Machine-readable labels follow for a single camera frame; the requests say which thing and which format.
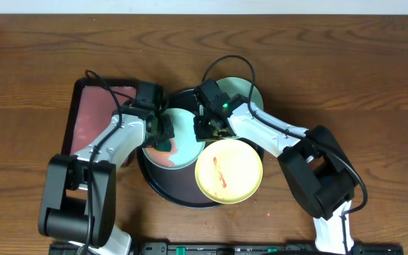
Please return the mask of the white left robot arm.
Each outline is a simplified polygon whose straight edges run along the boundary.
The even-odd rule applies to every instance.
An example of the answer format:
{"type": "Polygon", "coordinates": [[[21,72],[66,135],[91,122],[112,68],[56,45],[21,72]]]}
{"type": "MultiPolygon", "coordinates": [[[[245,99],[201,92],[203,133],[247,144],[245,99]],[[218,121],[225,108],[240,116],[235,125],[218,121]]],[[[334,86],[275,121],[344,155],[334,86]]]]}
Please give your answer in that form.
{"type": "Polygon", "coordinates": [[[165,89],[141,82],[134,98],[116,103],[107,127],[87,147],[51,158],[38,220],[41,235],[75,244],[76,254],[129,254],[132,238],[115,225],[117,172],[137,148],[174,136],[164,114],[168,105],[165,89]]]}

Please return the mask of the light blue plate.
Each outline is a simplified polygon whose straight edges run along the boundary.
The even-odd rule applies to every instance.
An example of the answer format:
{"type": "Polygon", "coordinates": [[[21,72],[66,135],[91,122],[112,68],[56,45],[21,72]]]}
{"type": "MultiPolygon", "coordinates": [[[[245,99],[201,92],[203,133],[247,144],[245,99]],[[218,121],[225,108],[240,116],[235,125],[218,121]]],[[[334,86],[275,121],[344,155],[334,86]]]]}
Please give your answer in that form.
{"type": "Polygon", "coordinates": [[[171,150],[163,152],[156,147],[143,148],[146,158],[155,166],[164,169],[180,169],[192,164],[205,147],[204,142],[198,142],[193,127],[195,115],[181,108],[169,108],[165,111],[171,117],[174,128],[174,138],[169,141],[171,150]]]}

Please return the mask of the green scrubbing sponge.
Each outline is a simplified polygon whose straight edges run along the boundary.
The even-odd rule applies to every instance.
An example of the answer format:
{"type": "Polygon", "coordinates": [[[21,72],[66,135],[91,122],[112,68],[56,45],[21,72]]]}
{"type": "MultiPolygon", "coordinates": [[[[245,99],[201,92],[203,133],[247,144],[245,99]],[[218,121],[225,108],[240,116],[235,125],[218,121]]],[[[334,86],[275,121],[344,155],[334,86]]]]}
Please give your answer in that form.
{"type": "Polygon", "coordinates": [[[165,140],[154,147],[159,152],[172,152],[175,150],[175,144],[173,139],[165,140]]]}

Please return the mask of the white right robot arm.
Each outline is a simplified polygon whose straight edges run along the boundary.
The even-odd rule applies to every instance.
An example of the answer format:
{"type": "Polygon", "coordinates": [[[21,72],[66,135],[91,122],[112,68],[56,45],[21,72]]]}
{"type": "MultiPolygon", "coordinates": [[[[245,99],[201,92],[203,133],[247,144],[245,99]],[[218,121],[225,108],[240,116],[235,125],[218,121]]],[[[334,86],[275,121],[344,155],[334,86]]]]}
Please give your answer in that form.
{"type": "Polygon", "coordinates": [[[314,220],[316,248],[350,254],[349,213],[358,179],[333,134],[321,125],[308,130],[285,123],[251,96],[229,96],[212,79],[194,94],[203,107],[194,120],[197,139],[240,137],[275,156],[294,199],[314,220]]]}

